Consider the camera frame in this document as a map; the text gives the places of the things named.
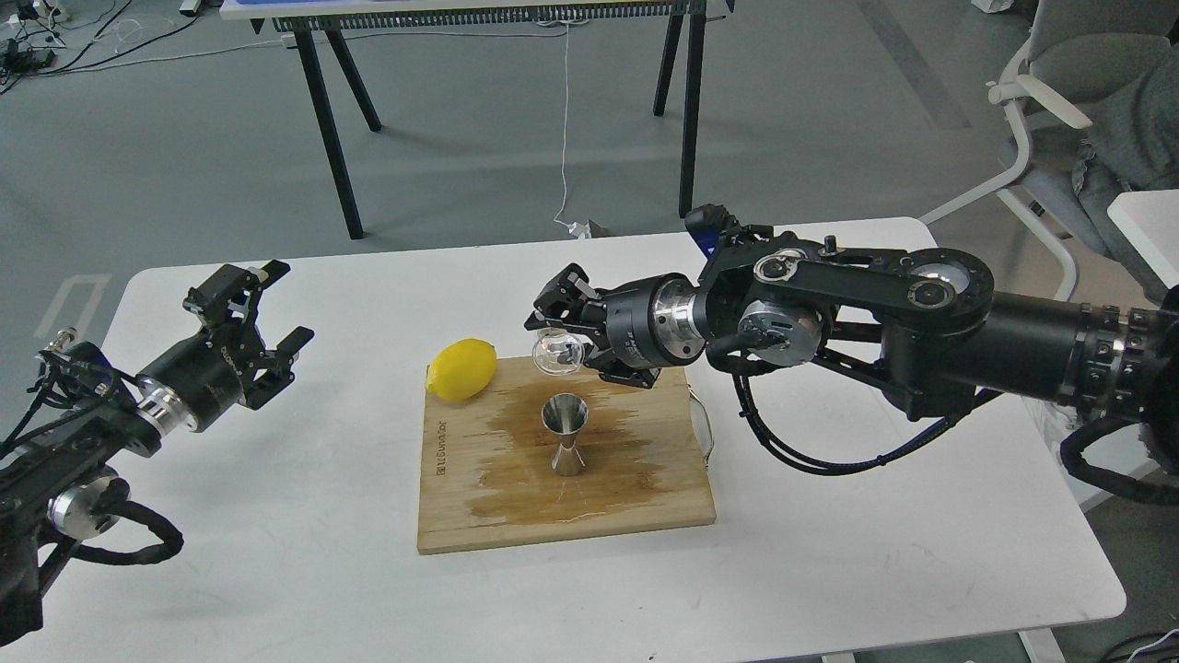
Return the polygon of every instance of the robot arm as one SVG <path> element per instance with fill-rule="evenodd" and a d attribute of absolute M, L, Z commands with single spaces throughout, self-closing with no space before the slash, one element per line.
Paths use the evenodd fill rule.
<path fill-rule="evenodd" d="M 1132 499 L 1179 504 L 1179 494 L 1081 458 L 1101 434 L 1142 421 L 1155 459 L 1168 472 L 1179 470 L 1179 289 L 1160 310 L 1122 315 L 1117 307 L 996 293 L 987 265 L 953 249 L 908 252 L 841 248 L 835 237 L 775 237 L 771 228 L 744 227 L 714 205 L 693 210 L 685 224 L 707 257 L 698 285 L 667 274 L 594 289 L 571 264 L 538 296 L 525 328 L 588 336 L 584 348 L 566 342 L 564 355 L 584 354 L 604 380 L 640 387 L 651 387 L 661 367 L 705 355 L 733 375 L 743 416 L 762 444 L 779 460 L 823 474 L 915 451 L 1000 392 L 1054 401 L 1089 422 L 1062 446 L 1069 472 Z M 876 322 L 841 321 L 844 307 L 868 310 Z M 835 340 L 878 344 L 880 356 L 857 360 L 831 348 Z M 804 362 L 880 389 L 910 420 L 942 421 L 876 462 L 803 457 L 760 422 L 749 379 Z"/>
<path fill-rule="evenodd" d="M 39 354 L 33 406 L 0 444 L 0 645 L 41 628 L 41 599 L 70 559 L 156 564 L 180 551 L 180 532 L 130 501 L 126 481 L 106 462 L 123 449 L 151 457 L 177 427 L 204 431 L 235 402 L 257 409 L 294 381 L 291 366 L 312 332 L 298 327 L 266 350 L 255 327 L 262 291 L 289 269 L 277 261 L 223 265 L 184 300 L 200 329 L 134 379 L 92 343 L 66 348 L 70 333 Z M 132 381 L 141 399 L 125 383 Z M 67 413 L 21 434 L 41 405 Z M 81 545 L 120 517 L 147 526 L 160 544 L 131 553 Z M 55 547 L 39 564 L 47 545 Z"/>

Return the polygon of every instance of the clear glass bulb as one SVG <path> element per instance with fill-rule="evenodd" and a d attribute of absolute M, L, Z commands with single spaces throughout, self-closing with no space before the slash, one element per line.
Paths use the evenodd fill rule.
<path fill-rule="evenodd" d="M 577 373 L 585 361 L 581 340 L 564 329 L 542 329 L 532 347 L 532 361 L 548 375 Z"/>

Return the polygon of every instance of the gray floor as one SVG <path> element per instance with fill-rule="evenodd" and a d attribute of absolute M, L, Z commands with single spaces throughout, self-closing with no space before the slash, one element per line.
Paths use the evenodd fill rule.
<path fill-rule="evenodd" d="M 67 6 L 85 22 L 108 2 Z M 125 17 L 151 37 L 166 29 L 160 17 L 183 20 L 176 6 L 136 0 Z M 62 35 L 71 52 L 93 27 Z M 681 230 L 683 61 L 667 117 L 650 112 L 664 27 L 658 19 L 595 21 L 571 34 L 567 221 L 593 219 L 613 234 Z M 467 35 L 350 42 L 386 125 L 378 134 L 321 50 L 370 234 L 358 242 L 347 238 L 292 51 L 28 79 L 0 98 L 0 421 L 15 421 L 27 402 L 31 356 L 46 341 L 38 328 L 78 321 L 93 295 L 85 332 L 100 341 L 126 281 L 146 268 L 565 237 L 551 221 L 561 201 L 564 38 L 533 26 L 457 32 Z M 522 32 L 549 38 L 505 37 Z M 1021 17 L 986 15 L 966 0 L 739 2 L 709 26 L 696 202 L 724 203 L 749 223 L 933 209 L 997 171 L 1006 127 L 986 103 L 984 83 L 1026 35 Z M 255 37 L 209 13 L 118 61 L 274 39 L 269 26 Z M 113 54 L 116 42 L 100 40 L 85 61 Z M 1002 289 L 1055 290 L 1059 269 L 1047 251 L 993 199 L 933 231 L 987 261 Z M 1076 252 L 1075 300 L 1144 304 L 1118 265 Z M 47 316 L 59 287 L 79 275 L 105 285 L 75 288 Z M 357 284 L 341 296 L 407 287 Z M 380 330 L 358 330 L 365 340 L 381 342 Z M 1174 516 L 1108 503 L 1089 517 L 1129 608 L 1118 619 L 1058 630 L 1073 663 L 1175 621 Z M 1026 658 L 1015 636 L 1000 636 L 858 659 Z"/>

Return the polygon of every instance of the yellow lemon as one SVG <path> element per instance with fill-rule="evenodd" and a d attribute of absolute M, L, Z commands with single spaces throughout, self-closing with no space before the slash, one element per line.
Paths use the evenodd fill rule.
<path fill-rule="evenodd" d="M 495 375 L 495 346 L 463 339 L 434 357 L 426 370 L 426 390 L 446 401 L 462 401 L 483 390 Z"/>

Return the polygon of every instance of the metal jigger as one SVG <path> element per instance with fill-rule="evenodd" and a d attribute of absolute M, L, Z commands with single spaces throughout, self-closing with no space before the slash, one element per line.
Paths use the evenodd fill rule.
<path fill-rule="evenodd" d="M 553 472 L 561 477 L 575 477 L 586 468 L 586 462 L 578 452 L 577 440 L 588 418 L 590 407 L 575 394 L 556 394 L 540 409 L 545 428 L 561 441 L 553 455 Z"/>

